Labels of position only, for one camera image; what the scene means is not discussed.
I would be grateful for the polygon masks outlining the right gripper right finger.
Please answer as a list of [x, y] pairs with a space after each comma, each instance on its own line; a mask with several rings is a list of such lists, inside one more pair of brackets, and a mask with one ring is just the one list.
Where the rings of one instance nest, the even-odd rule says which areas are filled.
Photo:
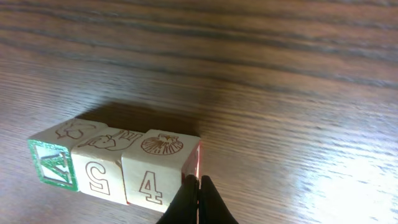
[[201, 177], [198, 202], [199, 224], [238, 224], [207, 175]]

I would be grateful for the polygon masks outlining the wooden block number 4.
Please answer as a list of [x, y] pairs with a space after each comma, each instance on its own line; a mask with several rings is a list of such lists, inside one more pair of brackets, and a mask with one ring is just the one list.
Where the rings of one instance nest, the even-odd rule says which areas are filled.
[[121, 158], [127, 201], [164, 213], [186, 176], [199, 175], [198, 136], [151, 129]]

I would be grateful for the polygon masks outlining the blue sided wooden block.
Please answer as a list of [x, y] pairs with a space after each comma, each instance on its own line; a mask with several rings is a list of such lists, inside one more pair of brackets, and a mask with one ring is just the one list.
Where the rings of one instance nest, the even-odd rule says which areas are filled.
[[144, 134], [104, 128], [72, 149], [72, 161], [80, 192], [127, 205], [122, 153]]

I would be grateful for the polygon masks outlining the green V block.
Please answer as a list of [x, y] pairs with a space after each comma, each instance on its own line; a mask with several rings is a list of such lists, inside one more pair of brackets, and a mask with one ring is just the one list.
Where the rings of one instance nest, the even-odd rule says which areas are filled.
[[37, 175], [42, 183], [79, 191], [72, 149], [108, 125], [85, 119], [69, 119], [28, 138]]

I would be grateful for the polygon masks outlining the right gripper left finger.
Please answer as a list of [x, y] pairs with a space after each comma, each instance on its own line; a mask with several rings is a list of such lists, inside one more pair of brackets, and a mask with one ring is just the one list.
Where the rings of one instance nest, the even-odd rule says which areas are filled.
[[166, 212], [157, 224], [197, 224], [199, 181], [186, 176]]

